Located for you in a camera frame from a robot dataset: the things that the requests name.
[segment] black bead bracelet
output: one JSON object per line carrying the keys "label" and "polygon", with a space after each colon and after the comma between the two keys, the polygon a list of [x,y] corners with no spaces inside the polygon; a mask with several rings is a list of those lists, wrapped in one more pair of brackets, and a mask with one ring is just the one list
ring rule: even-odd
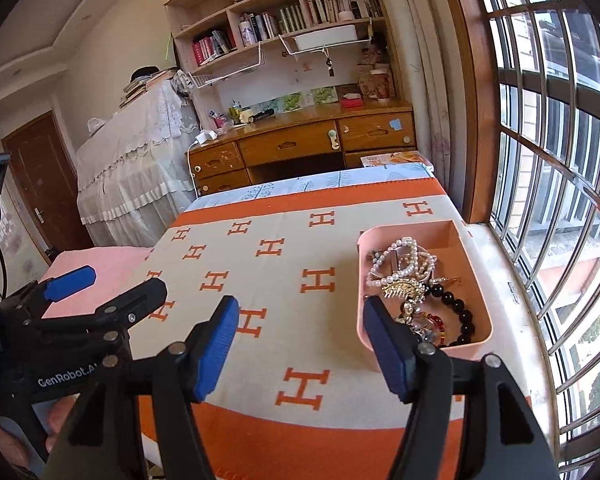
{"label": "black bead bracelet", "polygon": [[[460,320],[460,335],[458,339],[449,343],[448,346],[458,346],[458,345],[466,345],[471,342],[471,336],[475,333],[475,326],[472,323],[474,320],[474,315],[469,311],[465,305],[464,301],[457,300],[452,292],[445,292],[445,289],[439,283],[435,285],[429,285],[429,283],[425,283],[425,295],[431,294],[434,298],[440,298],[442,303],[446,306],[450,307],[451,310],[454,311],[455,314],[458,314],[458,319]],[[439,348],[444,348],[445,344],[439,345]]]}

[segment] blue rubber pad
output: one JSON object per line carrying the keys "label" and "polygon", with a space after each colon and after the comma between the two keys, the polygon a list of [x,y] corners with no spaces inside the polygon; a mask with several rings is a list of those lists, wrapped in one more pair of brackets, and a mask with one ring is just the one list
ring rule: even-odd
{"label": "blue rubber pad", "polygon": [[235,298],[231,298],[220,323],[214,331],[211,341],[198,361],[198,382],[194,394],[198,402],[216,389],[224,361],[234,341],[235,330],[240,318],[240,307]]}
{"label": "blue rubber pad", "polygon": [[385,326],[369,300],[365,301],[362,321],[389,391],[396,394],[400,400],[403,400],[408,393],[404,361],[398,354],[397,348],[389,338]]}
{"label": "blue rubber pad", "polygon": [[84,266],[72,270],[46,284],[45,299],[60,301],[70,295],[93,285],[96,282],[96,271],[93,267]]}

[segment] pink box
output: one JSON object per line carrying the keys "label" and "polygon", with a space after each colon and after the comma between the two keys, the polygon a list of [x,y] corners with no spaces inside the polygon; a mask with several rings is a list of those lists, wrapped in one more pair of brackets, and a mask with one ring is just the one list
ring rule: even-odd
{"label": "pink box", "polygon": [[[467,309],[474,315],[475,334],[472,336],[471,343],[462,346],[447,347],[443,351],[451,357],[462,359],[473,358],[485,341],[491,337],[493,325],[484,297],[480,291],[480,286],[475,277],[474,268],[466,255],[464,245],[460,239],[460,233],[453,221],[445,220],[440,222],[374,227],[362,233],[358,239],[358,251],[360,254],[358,268],[360,269],[360,275],[358,277],[357,329],[361,343],[368,350],[366,355],[369,358],[369,362],[376,370],[380,371],[362,321],[365,294],[370,296],[377,294],[380,296],[392,316],[397,316],[400,313],[401,300],[399,298],[384,298],[379,288],[369,288],[366,286],[366,274],[372,265],[372,261],[367,255],[371,249],[385,250],[398,238],[405,236],[414,238],[417,240],[418,245],[438,257],[436,277],[460,278],[460,280],[453,283],[443,283],[443,286],[445,290],[451,291],[456,298],[463,300]],[[440,298],[434,298],[431,295],[427,296],[422,309],[442,318],[445,325],[446,344],[458,338],[460,333],[458,315],[443,304]]]}

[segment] pink bedding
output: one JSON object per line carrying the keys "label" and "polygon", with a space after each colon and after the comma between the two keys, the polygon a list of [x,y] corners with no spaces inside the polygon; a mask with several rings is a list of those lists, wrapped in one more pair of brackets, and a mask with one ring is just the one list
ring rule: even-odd
{"label": "pink bedding", "polygon": [[61,253],[40,281],[56,278],[70,270],[88,265],[96,271],[96,282],[62,301],[51,304],[44,317],[92,314],[101,304],[128,289],[127,282],[131,272],[145,260],[151,250],[144,247],[95,247]]}

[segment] wooden drawer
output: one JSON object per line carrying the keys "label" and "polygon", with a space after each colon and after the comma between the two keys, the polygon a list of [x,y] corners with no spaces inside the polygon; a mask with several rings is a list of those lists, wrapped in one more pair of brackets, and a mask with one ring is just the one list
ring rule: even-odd
{"label": "wooden drawer", "polygon": [[218,191],[227,191],[250,185],[251,182],[249,181],[247,172],[245,170],[238,170],[198,180],[198,192],[201,195],[210,195]]}
{"label": "wooden drawer", "polygon": [[268,162],[339,151],[339,148],[334,150],[331,147],[330,130],[337,131],[336,123],[321,121],[248,137],[239,140],[238,145],[244,163],[247,166],[258,166]]}
{"label": "wooden drawer", "polygon": [[242,157],[235,142],[209,148],[202,152],[196,150],[189,152],[189,163],[196,179],[244,168]]}
{"label": "wooden drawer", "polygon": [[348,152],[415,146],[416,143],[410,112],[339,119],[338,131],[342,148]]}
{"label": "wooden drawer", "polygon": [[362,168],[362,162],[360,162],[361,156],[381,155],[382,153],[393,152],[410,152],[411,150],[414,150],[414,148],[379,148],[377,150],[365,150],[364,152],[349,152],[344,154],[344,165],[348,170],[352,168]]}

